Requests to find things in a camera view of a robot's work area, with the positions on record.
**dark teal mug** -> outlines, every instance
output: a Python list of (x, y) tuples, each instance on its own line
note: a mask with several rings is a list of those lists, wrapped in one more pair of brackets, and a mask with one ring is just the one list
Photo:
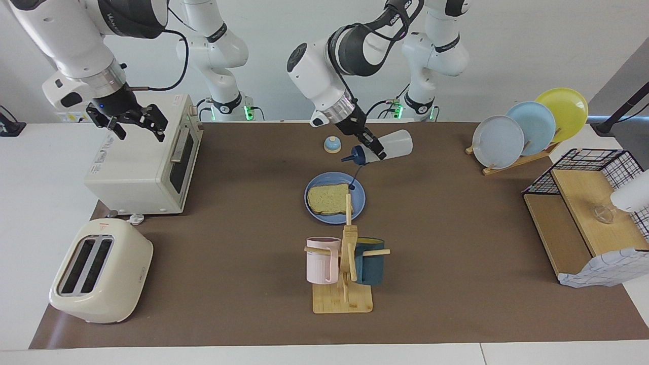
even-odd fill
[(363, 257), (363, 252), (386, 248), (386, 243), (378, 238), (359, 237), (356, 241), (354, 260), (356, 262), (357, 284), (379, 285), (383, 282), (384, 256)]

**toast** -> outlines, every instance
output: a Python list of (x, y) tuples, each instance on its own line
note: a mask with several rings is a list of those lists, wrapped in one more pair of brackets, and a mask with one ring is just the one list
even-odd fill
[(347, 210), (347, 194), (349, 185), (346, 183), (336, 185), (321, 185), (310, 188), (306, 194), (309, 208), (322, 216), (345, 214)]

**white plate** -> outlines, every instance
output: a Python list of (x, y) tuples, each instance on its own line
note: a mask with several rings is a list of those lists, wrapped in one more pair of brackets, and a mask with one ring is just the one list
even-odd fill
[(473, 153), (485, 167), (504, 169), (519, 159), (525, 138), (515, 120), (493, 116), (484, 120), (473, 134)]

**brown tablecloth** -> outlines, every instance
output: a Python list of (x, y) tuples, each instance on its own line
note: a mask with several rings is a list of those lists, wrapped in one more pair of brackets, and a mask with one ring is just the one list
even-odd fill
[(520, 192), (546, 159), (484, 177), (464, 149), (475, 124), (404, 128), (412, 155), (364, 167), (354, 224), (383, 238), (383, 285), (369, 314), (312, 313), (305, 239), (342, 227), (309, 215), (304, 188), (353, 174), (322, 144), (335, 127), (207, 125), (180, 216), (148, 217), (154, 244), (140, 302), (124, 323), (85, 323), (48, 307), (31, 348), (628, 340), (649, 338), (623, 286), (557, 283)]

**black wire basket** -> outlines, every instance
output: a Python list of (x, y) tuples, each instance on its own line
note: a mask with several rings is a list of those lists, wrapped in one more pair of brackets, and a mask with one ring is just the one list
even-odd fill
[[(552, 170), (601, 171), (614, 189), (643, 172), (633, 155), (623, 149), (571, 149), (525, 189), (523, 194), (561, 195), (552, 178)], [(649, 207), (630, 215), (644, 239), (649, 242)]]

